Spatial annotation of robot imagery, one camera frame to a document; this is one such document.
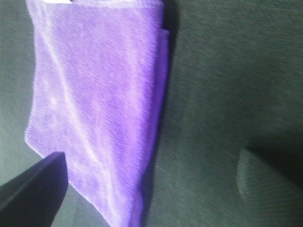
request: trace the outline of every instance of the purple microfiber cloth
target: purple microfiber cloth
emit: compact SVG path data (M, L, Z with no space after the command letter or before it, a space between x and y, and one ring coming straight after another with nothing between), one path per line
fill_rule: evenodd
M139 227L167 77L160 0L27 0L36 71L26 143L66 154L70 184L112 227Z

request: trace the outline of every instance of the microfiber cloth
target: microfiber cloth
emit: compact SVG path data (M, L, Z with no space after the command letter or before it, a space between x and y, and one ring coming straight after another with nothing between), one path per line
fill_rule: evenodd
M70 184L110 226L139 227L167 78L163 3L57 2L27 0L36 71L26 143L42 157L65 152Z

